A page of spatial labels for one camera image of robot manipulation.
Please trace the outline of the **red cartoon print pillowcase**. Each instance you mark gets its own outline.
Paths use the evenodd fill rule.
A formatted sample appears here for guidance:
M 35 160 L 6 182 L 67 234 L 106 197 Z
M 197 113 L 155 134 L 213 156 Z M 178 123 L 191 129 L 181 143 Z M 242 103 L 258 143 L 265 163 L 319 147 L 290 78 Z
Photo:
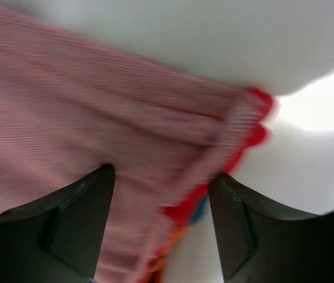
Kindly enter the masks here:
M 271 97 L 192 77 L 0 6 L 0 213 L 101 164 L 116 184 L 99 282 L 141 282 L 220 171 L 266 131 Z

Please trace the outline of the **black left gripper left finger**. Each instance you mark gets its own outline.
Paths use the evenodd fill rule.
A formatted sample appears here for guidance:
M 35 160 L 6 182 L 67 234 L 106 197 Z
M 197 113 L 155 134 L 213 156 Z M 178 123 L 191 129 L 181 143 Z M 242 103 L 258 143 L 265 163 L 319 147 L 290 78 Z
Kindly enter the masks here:
M 0 283 L 93 282 L 115 169 L 0 214 Z

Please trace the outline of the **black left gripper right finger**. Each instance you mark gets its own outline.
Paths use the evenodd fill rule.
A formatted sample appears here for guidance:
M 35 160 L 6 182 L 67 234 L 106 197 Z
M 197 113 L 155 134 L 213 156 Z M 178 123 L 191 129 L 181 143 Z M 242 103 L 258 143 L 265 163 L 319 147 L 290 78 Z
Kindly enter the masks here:
M 334 211 L 282 205 L 226 173 L 208 193 L 225 282 L 334 282 Z

